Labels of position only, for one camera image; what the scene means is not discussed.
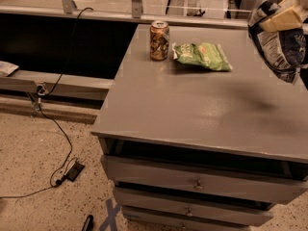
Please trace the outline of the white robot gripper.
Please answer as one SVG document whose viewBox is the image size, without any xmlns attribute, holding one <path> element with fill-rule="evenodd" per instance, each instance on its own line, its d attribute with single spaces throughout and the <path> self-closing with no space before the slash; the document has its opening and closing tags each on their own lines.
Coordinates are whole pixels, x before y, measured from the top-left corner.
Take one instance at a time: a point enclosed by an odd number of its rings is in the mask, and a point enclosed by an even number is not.
<svg viewBox="0 0 308 231">
<path fill-rule="evenodd" d="M 287 31 L 300 28 L 304 21 L 304 10 L 308 10 L 308 0 L 282 0 L 279 9 L 260 23 L 266 32 Z"/>
</svg>

